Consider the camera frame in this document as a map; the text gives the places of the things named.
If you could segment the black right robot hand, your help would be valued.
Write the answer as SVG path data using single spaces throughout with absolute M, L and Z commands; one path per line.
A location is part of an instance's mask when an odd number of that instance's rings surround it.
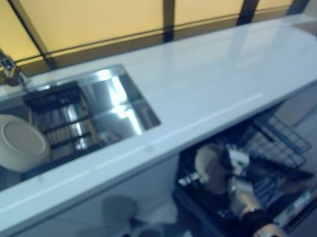
M 250 165 L 250 156 L 244 150 L 233 144 L 225 145 L 225 163 L 230 167 L 230 171 L 235 176 L 246 177 L 247 168 Z

